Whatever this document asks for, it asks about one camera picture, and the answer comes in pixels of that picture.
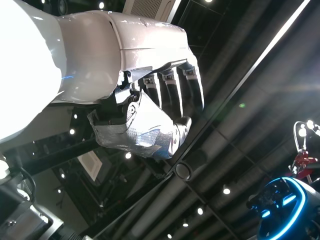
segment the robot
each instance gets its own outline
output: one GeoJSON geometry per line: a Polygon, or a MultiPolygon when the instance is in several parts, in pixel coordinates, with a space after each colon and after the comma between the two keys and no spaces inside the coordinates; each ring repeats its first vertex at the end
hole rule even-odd
{"type": "Polygon", "coordinates": [[[194,106],[204,107],[197,59],[182,28],[102,10],[55,17],[20,0],[1,6],[0,102],[8,117],[0,120],[0,143],[48,104],[96,105],[88,119],[101,146],[155,160],[173,156],[191,126],[179,80],[189,85],[194,106]],[[157,77],[171,117],[161,109],[157,77]]]}
{"type": "Polygon", "coordinates": [[[320,169],[318,159],[309,157],[306,145],[307,128],[320,136],[320,126],[311,120],[294,124],[293,135],[297,156],[286,176],[276,178],[252,195],[249,209],[260,217],[258,240],[318,240],[320,239],[320,181],[311,174],[320,169]],[[297,137],[303,138],[300,147],[297,137]]]}

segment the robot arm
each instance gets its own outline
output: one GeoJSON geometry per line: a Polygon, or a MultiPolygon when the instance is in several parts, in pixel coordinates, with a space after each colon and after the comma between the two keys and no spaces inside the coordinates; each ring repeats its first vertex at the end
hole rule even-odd
{"type": "Polygon", "coordinates": [[[8,96],[0,100],[14,101],[2,108],[10,117],[0,124],[0,143],[19,134],[49,103],[98,104],[88,119],[101,146],[156,160],[172,157],[191,125],[179,82],[189,86],[195,107],[204,107],[197,59],[182,28],[116,12],[55,17],[20,0],[2,4],[11,9],[0,19],[7,22],[0,44],[2,79],[10,81],[1,81],[8,96]],[[171,112],[161,108],[156,76],[165,82],[171,112]],[[23,119],[16,111],[21,103],[27,106],[23,119]]]}

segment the white panel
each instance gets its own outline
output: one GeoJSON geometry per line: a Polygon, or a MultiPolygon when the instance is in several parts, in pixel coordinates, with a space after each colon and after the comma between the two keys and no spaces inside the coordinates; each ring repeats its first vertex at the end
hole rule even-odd
{"type": "Polygon", "coordinates": [[[95,181],[101,169],[102,162],[94,153],[94,151],[90,151],[81,156],[78,156],[78,159],[83,168],[92,178],[92,180],[95,181]]]}

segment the air vent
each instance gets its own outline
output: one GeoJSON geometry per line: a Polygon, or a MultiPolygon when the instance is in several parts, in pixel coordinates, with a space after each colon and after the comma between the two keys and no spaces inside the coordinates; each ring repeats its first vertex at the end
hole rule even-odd
{"type": "Polygon", "coordinates": [[[162,0],[135,0],[131,14],[154,19],[159,10],[162,0]]]}

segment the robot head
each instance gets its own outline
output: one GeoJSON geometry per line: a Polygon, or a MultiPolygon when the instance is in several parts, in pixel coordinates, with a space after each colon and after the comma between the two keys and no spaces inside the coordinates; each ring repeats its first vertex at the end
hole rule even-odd
{"type": "Polygon", "coordinates": [[[277,178],[247,205],[261,218],[259,240],[320,239],[320,194],[300,180],[277,178]]]}

